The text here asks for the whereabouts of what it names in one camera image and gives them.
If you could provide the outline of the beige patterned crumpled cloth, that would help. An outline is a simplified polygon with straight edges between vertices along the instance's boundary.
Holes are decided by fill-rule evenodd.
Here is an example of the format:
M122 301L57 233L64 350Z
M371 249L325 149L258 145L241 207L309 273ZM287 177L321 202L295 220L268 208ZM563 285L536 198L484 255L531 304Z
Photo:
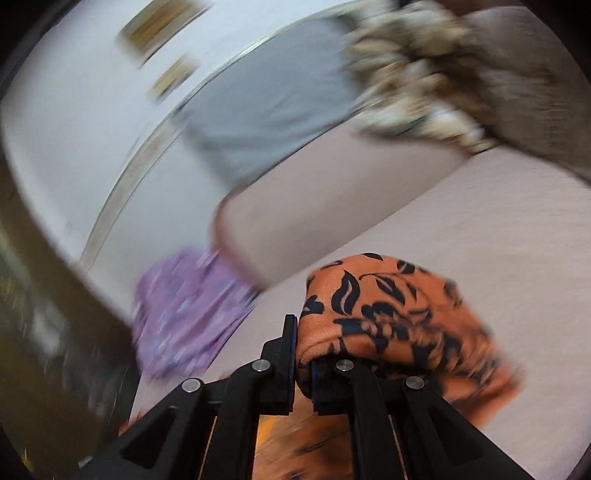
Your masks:
M344 50L362 88L356 129L452 143L470 154L494 148L495 114L480 91L477 50L474 31L437 1L367 16Z

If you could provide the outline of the orange black floral garment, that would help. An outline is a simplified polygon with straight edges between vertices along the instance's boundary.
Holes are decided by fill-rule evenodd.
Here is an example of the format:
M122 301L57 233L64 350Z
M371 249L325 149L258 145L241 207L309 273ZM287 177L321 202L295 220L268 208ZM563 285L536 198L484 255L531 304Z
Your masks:
M518 393L491 335L452 281L375 253L322 266L303 288L260 296L217 362L204 374L181 375L178 385L222 380L259 359L264 343L283 333L288 314L297 317L294 406L286 416L260 417L250 479L356 479L348 416L315 412L317 360L363 361L386 380L419 377L479 430Z

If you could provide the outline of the brown striped blanket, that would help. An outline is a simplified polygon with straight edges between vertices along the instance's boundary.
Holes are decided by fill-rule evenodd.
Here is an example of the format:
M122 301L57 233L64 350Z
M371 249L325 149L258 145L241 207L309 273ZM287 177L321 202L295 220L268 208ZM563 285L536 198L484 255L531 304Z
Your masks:
M483 95L505 143L590 179L590 83L558 37L523 6L463 17L477 40Z

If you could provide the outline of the brown glass door cabinet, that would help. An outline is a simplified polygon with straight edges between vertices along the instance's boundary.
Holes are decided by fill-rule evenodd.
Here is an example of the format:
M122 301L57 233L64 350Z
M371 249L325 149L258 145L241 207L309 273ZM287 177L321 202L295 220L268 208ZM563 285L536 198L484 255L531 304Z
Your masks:
M37 479L70 477L127 421L130 331L78 280L1 166L1 425Z

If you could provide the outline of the grey pillow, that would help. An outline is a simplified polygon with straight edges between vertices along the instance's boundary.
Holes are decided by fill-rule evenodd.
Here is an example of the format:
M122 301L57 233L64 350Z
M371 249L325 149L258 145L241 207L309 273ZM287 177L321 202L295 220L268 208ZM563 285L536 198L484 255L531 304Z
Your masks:
M224 183L249 185L353 114L346 17L305 20L209 80L178 111L190 142Z

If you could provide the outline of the pink quilted bed mattress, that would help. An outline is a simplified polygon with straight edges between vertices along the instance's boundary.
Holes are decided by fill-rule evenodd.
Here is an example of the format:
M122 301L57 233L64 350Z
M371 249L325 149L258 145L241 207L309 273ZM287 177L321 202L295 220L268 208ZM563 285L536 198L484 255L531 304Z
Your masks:
M365 253L456 285L522 380L486 433L535 478L569 476L590 443L589 185L494 148L259 297L303 288L311 272Z

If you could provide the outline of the white ornate headboard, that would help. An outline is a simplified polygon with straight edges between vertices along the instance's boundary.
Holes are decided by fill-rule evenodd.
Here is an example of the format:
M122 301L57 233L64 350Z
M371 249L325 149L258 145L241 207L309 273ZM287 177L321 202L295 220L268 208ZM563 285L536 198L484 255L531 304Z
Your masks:
M121 321L140 276L211 243L224 183L176 115L263 42L347 1L81 1L27 55L1 105L25 203Z

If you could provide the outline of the pink bolster pillow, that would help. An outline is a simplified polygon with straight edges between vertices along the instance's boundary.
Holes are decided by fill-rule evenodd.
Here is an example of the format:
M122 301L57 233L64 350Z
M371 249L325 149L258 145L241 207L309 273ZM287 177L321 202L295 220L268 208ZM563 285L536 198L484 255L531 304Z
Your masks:
M470 158L457 143L356 131L346 122L219 203L216 247L266 289L390 217Z

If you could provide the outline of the purple floral garment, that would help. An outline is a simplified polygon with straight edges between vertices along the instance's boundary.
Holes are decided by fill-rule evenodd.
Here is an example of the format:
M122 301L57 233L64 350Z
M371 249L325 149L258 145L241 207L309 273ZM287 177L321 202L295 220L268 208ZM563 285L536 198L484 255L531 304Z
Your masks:
M185 249L153 265L133 300L131 334L141 373L204 374L257 296L256 286L212 247Z

